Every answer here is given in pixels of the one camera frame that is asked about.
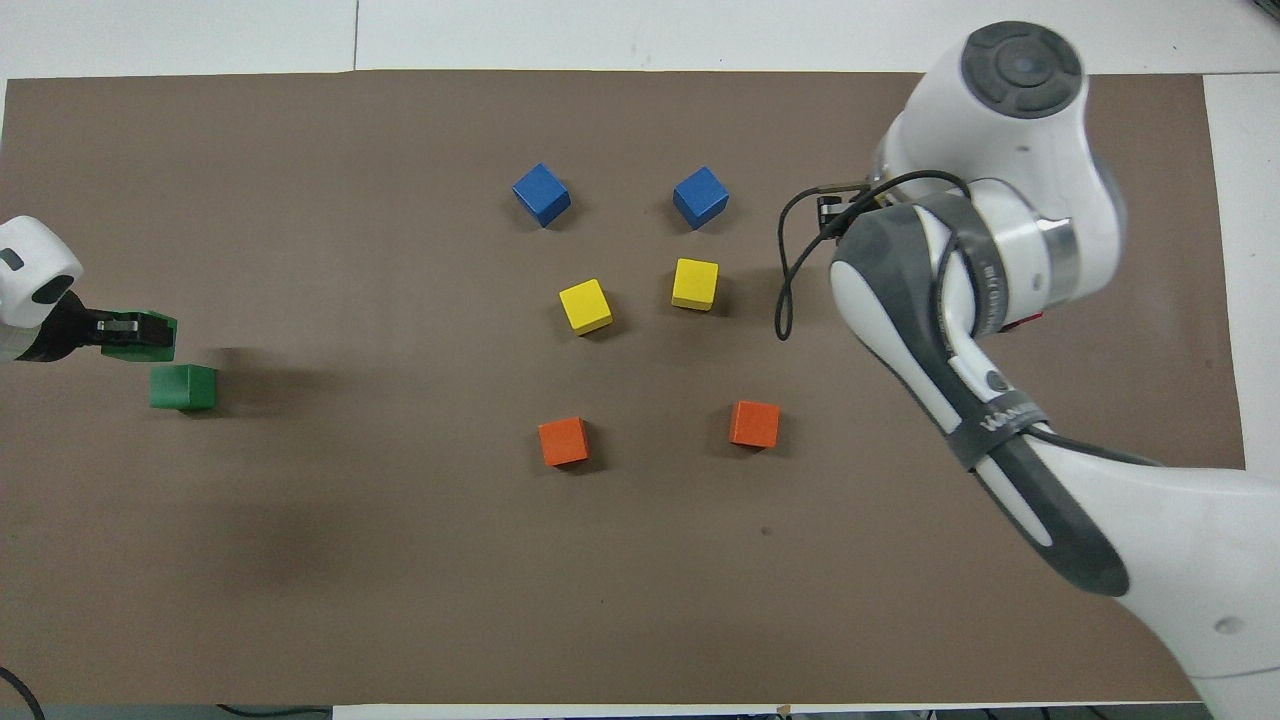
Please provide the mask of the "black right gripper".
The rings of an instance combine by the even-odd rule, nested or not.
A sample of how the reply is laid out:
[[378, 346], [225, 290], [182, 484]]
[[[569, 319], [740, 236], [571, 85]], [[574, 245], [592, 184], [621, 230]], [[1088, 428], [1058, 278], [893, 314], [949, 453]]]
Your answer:
[[845, 199], [838, 195], [822, 195], [818, 197], [818, 233], [819, 236], [845, 236], [852, 223], [867, 213], [864, 197], [868, 188], [854, 190]]

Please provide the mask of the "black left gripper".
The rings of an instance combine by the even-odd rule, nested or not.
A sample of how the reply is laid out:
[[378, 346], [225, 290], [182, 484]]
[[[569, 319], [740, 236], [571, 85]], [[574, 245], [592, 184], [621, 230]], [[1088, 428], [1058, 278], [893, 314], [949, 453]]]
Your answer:
[[100, 320], [100, 311], [81, 300], [60, 300], [50, 313], [50, 357], [64, 359], [79, 347], [168, 347], [169, 320], [157, 315], [114, 315]]

